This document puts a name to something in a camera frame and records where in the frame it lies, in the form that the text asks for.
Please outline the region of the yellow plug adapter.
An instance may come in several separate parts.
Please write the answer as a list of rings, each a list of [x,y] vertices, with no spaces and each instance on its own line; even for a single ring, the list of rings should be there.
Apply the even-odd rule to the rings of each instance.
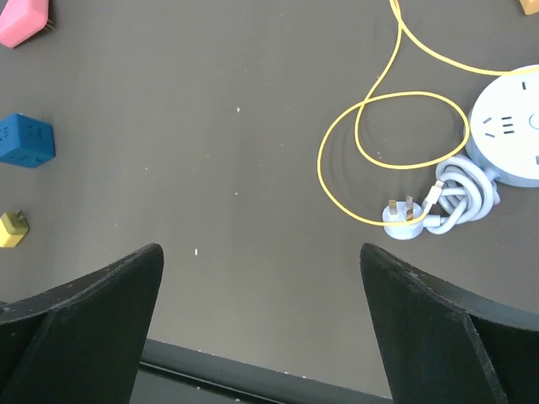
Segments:
[[[1,214],[1,248],[17,247],[29,232],[29,224],[22,211]]]

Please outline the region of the pink triangular power strip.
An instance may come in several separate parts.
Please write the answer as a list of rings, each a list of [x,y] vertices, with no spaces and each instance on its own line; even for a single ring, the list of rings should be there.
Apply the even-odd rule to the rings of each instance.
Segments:
[[[53,29],[49,0],[7,0],[1,10],[1,44],[13,49],[40,31]]]

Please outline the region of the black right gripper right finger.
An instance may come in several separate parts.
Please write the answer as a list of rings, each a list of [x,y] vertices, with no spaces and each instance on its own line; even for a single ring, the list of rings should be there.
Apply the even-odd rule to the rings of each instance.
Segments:
[[[538,316],[366,243],[360,271],[396,403],[536,403]]]

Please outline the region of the blue cube socket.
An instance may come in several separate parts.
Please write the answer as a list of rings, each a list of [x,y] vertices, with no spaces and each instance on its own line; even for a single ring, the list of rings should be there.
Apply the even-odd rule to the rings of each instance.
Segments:
[[[56,156],[53,128],[41,120],[13,113],[1,120],[1,162],[36,168]]]

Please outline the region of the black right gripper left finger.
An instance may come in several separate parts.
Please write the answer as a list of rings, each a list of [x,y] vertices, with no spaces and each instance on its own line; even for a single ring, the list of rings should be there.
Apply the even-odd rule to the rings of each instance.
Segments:
[[[163,276],[152,243],[81,278],[1,304],[3,403],[127,403]]]

